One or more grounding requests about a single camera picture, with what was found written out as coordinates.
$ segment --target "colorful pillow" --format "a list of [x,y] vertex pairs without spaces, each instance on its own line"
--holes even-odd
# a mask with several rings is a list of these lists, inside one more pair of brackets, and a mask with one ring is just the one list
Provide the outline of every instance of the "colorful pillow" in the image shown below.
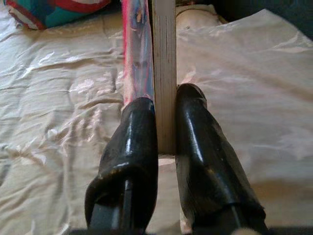
[[31,29],[65,24],[93,13],[111,0],[4,0],[9,13]]

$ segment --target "bed sheet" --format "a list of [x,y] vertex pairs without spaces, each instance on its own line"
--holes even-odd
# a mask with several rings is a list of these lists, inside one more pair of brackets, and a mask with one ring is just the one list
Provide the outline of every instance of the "bed sheet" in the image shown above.
[[[266,10],[224,25],[191,12],[177,22],[178,83],[203,89],[267,224],[313,225],[312,42]],[[85,191],[123,106],[122,43],[120,13],[29,31],[1,3],[1,235],[86,226]],[[179,234],[175,163],[159,166],[149,231]]]

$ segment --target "red and teal fabric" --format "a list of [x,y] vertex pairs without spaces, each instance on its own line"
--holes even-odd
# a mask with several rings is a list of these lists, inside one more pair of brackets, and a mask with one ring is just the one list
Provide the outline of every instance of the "red and teal fabric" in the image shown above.
[[4,0],[9,13],[31,29],[65,24],[100,10],[111,0]]

